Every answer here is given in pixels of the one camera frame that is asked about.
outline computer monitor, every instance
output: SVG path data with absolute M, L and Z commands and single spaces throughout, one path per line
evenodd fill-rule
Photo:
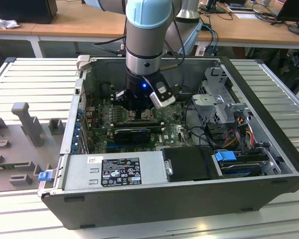
M 298 22 L 298 24 L 288 26 L 288 29 L 299 35 L 299 0 L 287 0 L 279 12 L 277 20 Z

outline motherboard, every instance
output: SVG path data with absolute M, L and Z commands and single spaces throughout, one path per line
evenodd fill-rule
M 110 99 L 87 108 L 86 129 L 90 153 L 158 151 L 165 147 L 193 146 L 184 125 L 184 103 L 163 109 L 135 112 L 114 105 Z

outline black plastic cover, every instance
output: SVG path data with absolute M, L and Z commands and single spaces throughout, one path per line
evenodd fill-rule
M 218 179 L 211 155 L 213 151 L 206 147 L 164 148 L 164 160 L 171 163 L 173 174 L 169 182 L 201 181 Z

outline workbench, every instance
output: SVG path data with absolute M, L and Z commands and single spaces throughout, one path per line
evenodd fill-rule
M 233 63 L 234 65 L 240 65 L 239 60 L 233 61 Z M 275 114 L 278 111 L 280 115 L 284 115 L 283 117 L 286 120 L 287 118 L 294 118 L 293 115 L 299 116 L 299 109 L 295 109 L 299 107 L 299 101 L 274 74 L 270 72 L 270 75 L 264 75 L 263 69 L 252 60 L 249 60 L 245 65 L 239 68 L 241 73 L 245 79 L 248 79 L 248 84 L 255 90 L 257 96 L 260 97 L 262 103 L 271 114 Z M 58 71 L 56 75 L 55 72 L 49 71 L 47 66 L 59 67 L 62 70 Z M 244 72 L 246 68 L 250 67 L 254 69 L 253 76 Z M 23 97 L 22 100 L 31 100 L 29 105 L 34 108 L 36 102 L 50 102 L 53 97 L 57 97 L 56 101 L 58 103 L 46 104 L 45 108 L 41 110 L 44 112 L 51 109 L 53 105 L 60 103 L 63 104 L 63 108 L 49 112 L 48 116 L 40 115 L 38 118 L 41 123 L 46 122 L 50 117 L 58 117 L 63 122 L 67 122 L 69 106 L 66 104 L 70 101 L 68 97 L 73 93 L 71 90 L 71 88 L 73 89 L 73 82 L 75 78 L 79 78 L 75 68 L 76 59 L 62 58 L 17 58 L 14 63 L 4 63 L 0 68 L 0 90 L 2 91 L 2 85 L 8 84 L 9 86 L 6 86 L 5 89 L 8 88 L 10 91 L 0 92 L 1 100 L 3 100 L 0 105 L 11 104 L 14 102 L 13 98 L 17 101 L 20 100 L 20 97 Z M 34 81 L 27 85 L 30 78 Z M 65 82 L 69 85 L 60 89 L 57 86 L 60 82 Z M 43 90 L 47 84 L 50 88 L 58 88 L 59 94 L 55 96 L 52 91 L 47 92 Z M 26 97 L 24 92 L 27 89 L 35 91 L 38 88 L 42 88 L 42 96 L 39 98 L 24 98 Z M 292 101 L 297 102 L 298 106 L 294 105 Z M 38 115 L 38 112 L 30 112 L 30 115 L 32 113 L 33 115 Z M 18 123 L 16 119 L 11 119 L 12 116 L 12 114 L 5 114 L 3 119 L 7 124 Z M 289 130 L 290 125 L 283 126 L 281 124 L 281 127 L 286 127 Z M 118 198 L 118 202 L 124 205 L 123 199 Z M 280 195 L 257 212 L 77 231 L 70 231 L 63 227 L 61 222 L 38 197 L 36 189 L 0 193 L 0 239 L 194 239 L 198 237 L 213 239 L 250 237 L 299 239 L 299 191 Z
M 80 1 L 57 1 L 57 16 L 51 24 L 21 23 L 20 28 L 0 29 L 0 39 L 30 41 L 36 57 L 44 57 L 41 41 L 103 42 L 124 34 L 125 16 L 103 12 L 81 4 Z M 299 49 L 299 35 L 288 31 L 287 26 L 272 26 L 257 19 L 221 19 L 211 17 L 213 29 L 218 33 L 218 46 L 265 47 Z M 198 45 L 207 45 L 211 39 L 209 31 L 200 32 Z

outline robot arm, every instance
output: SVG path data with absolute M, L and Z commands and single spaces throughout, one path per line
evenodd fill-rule
M 98 9 L 127 16 L 126 89 L 118 93 L 116 99 L 121 101 L 127 110 L 136 112 L 151 108 L 153 104 L 157 108 L 172 104 L 175 97 L 159 71 L 165 38 L 170 41 L 173 51 L 181 51 L 180 39 L 174 40 L 177 33 L 174 24 L 171 23 L 178 14 L 180 18 L 195 17 L 195 22 L 185 20 L 177 23 L 185 33 L 182 41 L 187 43 L 187 39 L 190 36 L 192 38 L 192 31 L 196 30 L 199 22 L 198 13 L 196 15 L 188 13 L 197 12 L 199 0 L 85 0 L 85 2 Z

